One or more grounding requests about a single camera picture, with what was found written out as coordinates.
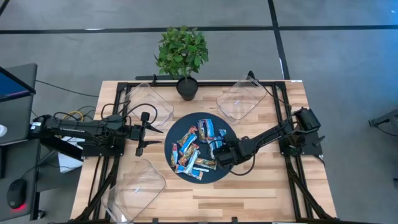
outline potted plant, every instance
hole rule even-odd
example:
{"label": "potted plant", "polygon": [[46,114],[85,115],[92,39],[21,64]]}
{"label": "potted plant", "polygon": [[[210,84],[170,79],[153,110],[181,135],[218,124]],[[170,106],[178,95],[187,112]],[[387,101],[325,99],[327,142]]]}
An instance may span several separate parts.
{"label": "potted plant", "polygon": [[180,30],[169,27],[159,41],[159,56],[156,65],[159,74],[169,74],[177,82],[177,91],[184,100],[193,100],[198,91],[198,82],[190,75],[198,73],[200,65],[208,62],[207,42],[197,28],[189,30],[182,26]]}

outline black plant pot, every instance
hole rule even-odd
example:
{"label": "black plant pot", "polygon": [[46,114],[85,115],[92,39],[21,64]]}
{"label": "black plant pot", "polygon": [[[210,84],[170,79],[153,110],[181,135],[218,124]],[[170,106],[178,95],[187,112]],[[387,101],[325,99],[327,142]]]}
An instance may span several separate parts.
{"label": "black plant pot", "polygon": [[191,101],[198,91],[198,82],[192,77],[181,78],[177,82],[177,91],[184,100]]}

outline green plant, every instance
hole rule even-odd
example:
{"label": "green plant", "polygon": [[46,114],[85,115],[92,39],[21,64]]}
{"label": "green plant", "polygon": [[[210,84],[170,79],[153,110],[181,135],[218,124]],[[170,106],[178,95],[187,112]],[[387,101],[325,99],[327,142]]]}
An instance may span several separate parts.
{"label": "green plant", "polygon": [[186,26],[180,30],[169,27],[162,34],[159,41],[159,56],[156,57],[156,65],[160,67],[159,74],[169,74],[173,79],[183,75],[187,78],[192,72],[198,73],[200,64],[208,62],[207,42],[202,32],[195,33],[197,28],[191,31]]}

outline computer mouse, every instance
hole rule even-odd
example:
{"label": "computer mouse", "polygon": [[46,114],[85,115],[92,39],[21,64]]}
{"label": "computer mouse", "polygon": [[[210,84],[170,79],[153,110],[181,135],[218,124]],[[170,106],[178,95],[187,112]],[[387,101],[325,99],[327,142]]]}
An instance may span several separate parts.
{"label": "computer mouse", "polygon": [[10,184],[7,191],[7,203],[10,208],[19,208],[26,200],[26,180],[17,179]]}

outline black round plate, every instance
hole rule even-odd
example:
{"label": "black round plate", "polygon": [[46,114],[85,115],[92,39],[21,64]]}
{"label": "black round plate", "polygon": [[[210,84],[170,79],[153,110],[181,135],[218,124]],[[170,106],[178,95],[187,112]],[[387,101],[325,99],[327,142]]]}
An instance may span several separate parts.
{"label": "black round plate", "polygon": [[[232,137],[236,138],[235,132],[232,130],[232,128],[229,126],[229,124],[227,122],[225,122],[223,119],[217,117],[216,115],[209,114],[209,113],[192,113],[192,114],[188,114],[188,115],[180,118],[170,128],[169,132],[167,133],[165,144],[164,144],[164,154],[166,156],[167,163],[169,163],[169,166],[173,170],[173,172],[175,169],[175,167],[171,167],[171,155],[172,155],[172,151],[173,151],[173,142],[177,143],[177,141],[180,140],[188,132],[191,125],[195,125],[196,127],[198,127],[197,122],[200,119],[211,119],[211,122],[213,123],[213,127],[214,127],[215,136],[220,136],[220,133],[218,131],[219,129],[225,129],[226,134],[229,139]],[[196,134],[197,134],[198,138],[194,141],[194,143],[199,146],[199,151],[200,151],[199,157],[211,160],[209,145],[207,143],[200,142],[199,134],[198,133],[196,133]],[[208,169],[206,167],[201,167],[198,165],[194,165],[194,167]],[[209,183],[216,182],[217,180],[220,180],[221,178],[223,178],[225,175],[227,175],[229,173],[229,171],[231,169],[232,169],[232,166],[229,169],[222,168],[221,166],[217,166],[216,170],[208,169],[210,171],[203,172],[203,176],[202,176],[201,180],[198,180],[194,177],[191,177],[191,176],[189,176],[187,174],[183,174],[183,173],[180,173],[177,175],[179,177],[181,177],[182,179],[192,182],[192,183],[209,184]]]}

